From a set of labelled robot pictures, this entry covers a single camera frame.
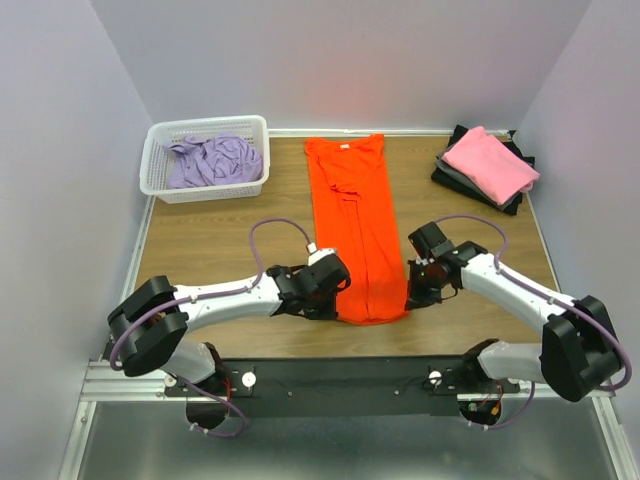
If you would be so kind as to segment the orange t-shirt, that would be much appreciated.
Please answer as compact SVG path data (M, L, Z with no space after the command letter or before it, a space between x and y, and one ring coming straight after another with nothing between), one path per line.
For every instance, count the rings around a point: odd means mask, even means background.
M337 317L359 326L407 315L407 278L384 146L381 134L305 143L317 245L335 248L351 278L337 295Z

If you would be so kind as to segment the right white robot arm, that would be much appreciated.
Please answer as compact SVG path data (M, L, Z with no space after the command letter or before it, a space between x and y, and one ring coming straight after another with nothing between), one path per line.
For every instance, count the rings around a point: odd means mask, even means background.
M443 385L480 392L495 380L513 379L546 384L561 398L578 402L594 390L628 384L631 362L595 297L575 299L546 288L506 266L499 253L472 241L454 244L435 222L408 239L417 257L409 263L407 309L441 303L443 289L451 287L482 296L540 335L533 344L481 342L442 375Z

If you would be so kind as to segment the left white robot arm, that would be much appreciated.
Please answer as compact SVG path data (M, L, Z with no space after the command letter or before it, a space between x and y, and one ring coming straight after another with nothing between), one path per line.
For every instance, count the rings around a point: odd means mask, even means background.
M311 254L303 265L276 265L226 283L185 286L164 275L152 277L107 317L114 340L110 366L127 377L161 370L187 379L201 395L212 394L221 385L221 362L211 346L188 340L188 334L246 317L332 319L337 294L350 283L332 249Z

